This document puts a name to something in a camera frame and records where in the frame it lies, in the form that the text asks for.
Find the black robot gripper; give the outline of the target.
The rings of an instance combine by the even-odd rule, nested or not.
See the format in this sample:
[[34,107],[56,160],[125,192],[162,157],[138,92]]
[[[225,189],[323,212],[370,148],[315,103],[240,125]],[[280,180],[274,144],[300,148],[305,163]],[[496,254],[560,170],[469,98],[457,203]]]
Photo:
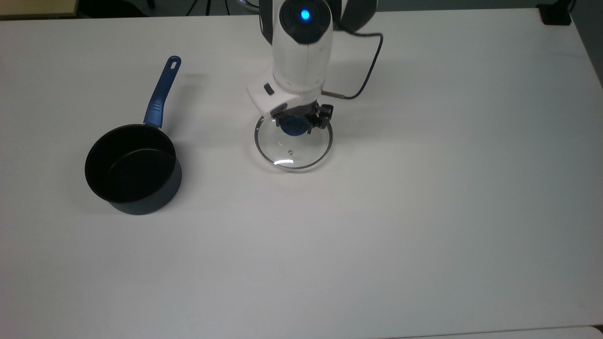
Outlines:
[[315,105],[315,103],[310,103],[308,105],[285,109],[283,112],[273,114],[273,123],[276,127],[279,127],[282,116],[306,116],[306,124],[308,125],[307,133],[311,134],[314,129],[326,129],[330,126],[333,110],[333,105]]

